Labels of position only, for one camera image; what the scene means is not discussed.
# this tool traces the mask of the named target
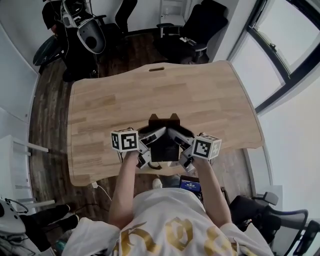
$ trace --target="window frame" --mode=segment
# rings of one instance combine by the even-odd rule
[[[320,43],[314,48],[308,57],[292,72],[290,73],[284,62],[277,55],[275,46],[267,42],[264,37],[254,28],[256,22],[259,20],[268,0],[257,0],[252,12],[238,38],[233,49],[231,50],[228,60],[235,55],[246,33],[249,33],[253,39],[259,44],[262,50],[269,57],[279,74],[281,75],[284,84],[274,94],[269,96],[264,102],[255,108],[257,114],[271,106],[278,101],[282,96],[288,93],[299,85],[299,82],[311,72],[320,63]],[[298,9],[305,17],[311,21],[320,31],[320,13],[306,0],[284,0]]]

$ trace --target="person's right arm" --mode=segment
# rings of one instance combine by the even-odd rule
[[[218,228],[232,223],[227,201],[208,160],[194,157],[192,164],[198,172],[206,214]]]

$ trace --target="wooden table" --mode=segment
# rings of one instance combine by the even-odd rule
[[[111,149],[112,130],[148,125],[151,114],[222,139],[221,149],[258,148],[264,137],[247,92],[227,61],[201,65],[157,63],[119,75],[83,79],[73,84],[68,113],[69,175],[74,186],[116,176],[120,161]],[[183,173],[162,163],[161,170],[137,173]]]

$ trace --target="white desk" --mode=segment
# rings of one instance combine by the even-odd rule
[[[163,24],[163,23],[172,23],[175,26],[181,26],[181,27],[183,27],[186,24],[185,19],[184,19],[183,16],[181,16],[181,15],[171,15],[171,14],[162,15],[160,17],[160,23],[161,24]],[[163,28],[160,29],[160,35],[161,35],[161,37],[163,37],[163,35],[164,35],[164,29]]]
[[[18,151],[20,154],[31,156],[28,152],[28,148],[34,150],[40,150],[48,153],[49,150],[45,147],[34,145],[25,141],[22,141],[18,138],[15,138],[11,135],[3,137],[0,139],[0,199],[5,200],[6,198],[19,201],[21,198],[16,197],[15,190],[16,184],[13,176],[14,171],[14,144],[22,145],[27,147],[27,151]],[[44,205],[54,204],[54,200],[32,203],[26,205],[28,208],[34,208]]]

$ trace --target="person's left arm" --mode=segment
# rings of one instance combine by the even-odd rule
[[[108,223],[123,229],[134,219],[134,187],[138,151],[127,152],[116,180]]]

